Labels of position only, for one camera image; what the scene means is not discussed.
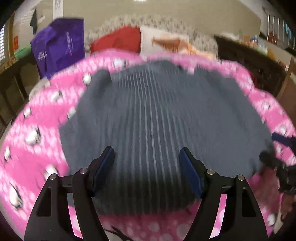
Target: white object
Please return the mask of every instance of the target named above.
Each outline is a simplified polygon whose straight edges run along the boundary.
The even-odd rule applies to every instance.
[[[50,82],[49,82],[49,80],[46,77],[44,77],[41,80],[39,80],[39,82],[33,87],[33,89],[31,90],[31,92],[29,94],[29,102],[32,101],[33,97],[36,94],[38,94],[41,90],[43,90],[44,88],[46,88],[46,86],[45,86],[46,84],[48,85],[47,87],[50,86]]]
[[[45,82],[45,84],[44,84],[43,87],[46,89],[46,88],[48,88],[49,86],[50,86],[50,81],[48,80],[48,81]]]
[[[284,136],[287,133],[287,129],[285,126],[280,126],[279,127],[279,133]]]
[[[43,15],[41,18],[37,20],[37,24],[42,23],[45,20],[45,16]]]
[[[34,145],[34,144],[40,142],[40,140],[41,140],[41,134],[40,134],[40,130],[39,130],[39,128],[37,128],[37,129],[33,129],[33,130],[28,134],[28,136],[27,136],[27,138],[26,138],[25,141],[26,141],[26,143],[27,143],[28,145]]]
[[[270,104],[269,104],[268,102],[264,102],[264,103],[262,104],[262,107],[263,107],[263,110],[264,110],[264,111],[267,111],[267,110],[269,110],[269,108],[270,108]]]
[[[48,165],[45,168],[44,178],[47,180],[51,174],[58,174],[57,169],[53,165]]]
[[[115,58],[113,60],[113,65],[115,68],[118,68],[118,67],[123,67],[124,66],[124,60],[123,59],[119,59],[119,58]]]
[[[283,222],[281,221],[281,211],[279,211],[277,218],[276,218],[276,223],[274,224],[274,233],[276,234],[278,230],[283,226]]]
[[[145,55],[142,55],[142,56],[141,56],[141,59],[142,59],[143,61],[147,61],[147,60],[148,60],[148,58],[147,58]]]
[[[82,80],[83,80],[83,83],[85,85],[89,85],[91,83],[91,75],[90,74],[85,74],[83,77],[82,77]]]
[[[71,107],[67,113],[68,120],[71,119],[75,113],[76,113],[76,109],[74,107]]]
[[[50,97],[50,101],[51,102],[55,102],[57,101],[59,98],[61,98],[63,96],[62,92],[61,91],[56,91],[54,92],[51,97]]]
[[[52,19],[63,17],[63,0],[53,0],[52,2]]]
[[[221,33],[221,36],[231,39],[231,40],[239,40],[239,36],[233,33]]]
[[[13,25],[16,25],[18,22],[21,22],[22,19],[28,15],[30,11],[32,11],[32,15],[34,13],[34,8],[39,2],[42,0],[24,0],[23,3],[18,7],[15,11],[15,16],[13,20]]]
[[[5,158],[6,161],[11,158],[11,156],[10,156],[10,148],[9,147],[5,148],[4,158]]]
[[[32,114],[32,112],[31,112],[31,108],[27,108],[27,109],[24,111],[24,118],[28,118],[31,114]]]
[[[10,184],[10,189],[9,189],[9,202],[15,208],[22,206],[22,200],[18,194],[18,191],[11,184]]]
[[[144,25],[140,27],[141,30],[141,52],[140,55],[149,55],[154,53],[165,53],[166,50],[159,45],[152,46],[153,37],[166,37],[166,38],[180,38],[189,41],[188,35],[171,34],[165,30],[156,28],[149,28]]]
[[[267,217],[267,222],[268,226],[273,226],[276,222],[276,216],[273,213],[269,214],[269,216]]]

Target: blue gripper pad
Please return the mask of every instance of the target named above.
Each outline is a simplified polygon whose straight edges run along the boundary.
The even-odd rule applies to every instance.
[[[107,146],[99,158],[94,159],[88,170],[88,189],[92,193],[92,196],[103,187],[107,175],[114,164],[115,152],[111,146]]]
[[[292,141],[291,141],[291,138],[288,138],[288,137],[284,137],[276,132],[274,132],[272,135],[271,135],[271,138],[273,141],[277,141],[285,146],[288,146],[288,147],[292,147]]]
[[[205,194],[205,171],[203,163],[196,160],[187,147],[183,147],[179,153],[179,162],[182,172],[189,181],[191,190],[200,198]]]

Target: pink bedsheet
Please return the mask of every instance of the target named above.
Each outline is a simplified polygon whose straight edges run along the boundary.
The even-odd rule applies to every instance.
[[[55,167],[60,176],[68,174],[69,169],[62,151],[58,127],[67,121],[68,111],[72,107],[76,107],[86,89],[82,81],[83,75],[93,74],[100,68],[109,69],[110,72],[119,71],[122,69],[122,66],[118,65],[119,59],[127,60],[131,66],[164,58],[185,67],[189,73],[193,73],[196,65],[199,65],[207,70],[217,70],[224,76],[235,78],[271,133],[276,131],[285,136],[295,134],[290,119],[274,97],[254,88],[248,71],[236,62],[215,62],[201,57],[177,54],[158,54],[146,58],[117,50],[107,50],[92,55],[75,66],[57,73],[50,80],[50,86],[42,90],[25,106],[24,111],[27,111],[29,115],[25,118],[21,112],[5,138],[0,154],[0,197],[8,215],[20,233],[25,232],[30,212],[45,183],[45,170]],[[53,101],[52,96],[58,91],[61,96]],[[30,131],[36,128],[39,128],[41,141],[37,145],[30,146],[24,140]],[[296,158],[289,148],[276,142],[274,147],[278,158],[287,164],[296,162]],[[8,156],[6,153],[6,158],[4,158],[7,148],[9,148],[10,155]],[[248,182],[257,198],[267,231],[270,234],[272,227],[268,225],[268,216],[277,213],[280,204],[275,172],[265,169],[263,174],[254,175]],[[15,208],[11,205],[11,188],[18,191],[22,202],[21,207]],[[222,195],[212,237],[220,232],[225,202],[226,197]],[[198,207],[199,203],[196,203],[186,210],[174,213],[121,217],[100,216],[99,218],[106,230],[114,231],[112,227],[116,227],[132,240],[183,240]],[[81,237],[75,209],[69,207],[69,211],[74,233]],[[121,240],[110,232],[106,233],[110,240]]]

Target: purple bag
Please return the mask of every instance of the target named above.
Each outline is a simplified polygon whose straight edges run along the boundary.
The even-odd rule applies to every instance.
[[[50,79],[56,72],[85,58],[84,20],[57,18],[31,41],[40,78]]]

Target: gray sweater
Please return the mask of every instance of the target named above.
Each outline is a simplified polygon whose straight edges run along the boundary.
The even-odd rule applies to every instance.
[[[259,154],[273,151],[268,128],[236,81],[168,61],[112,74],[99,70],[76,114],[60,128],[74,174],[110,145],[115,163],[93,199],[100,214],[143,214],[185,208],[195,200],[178,153],[188,147],[220,175],[251,177]]]

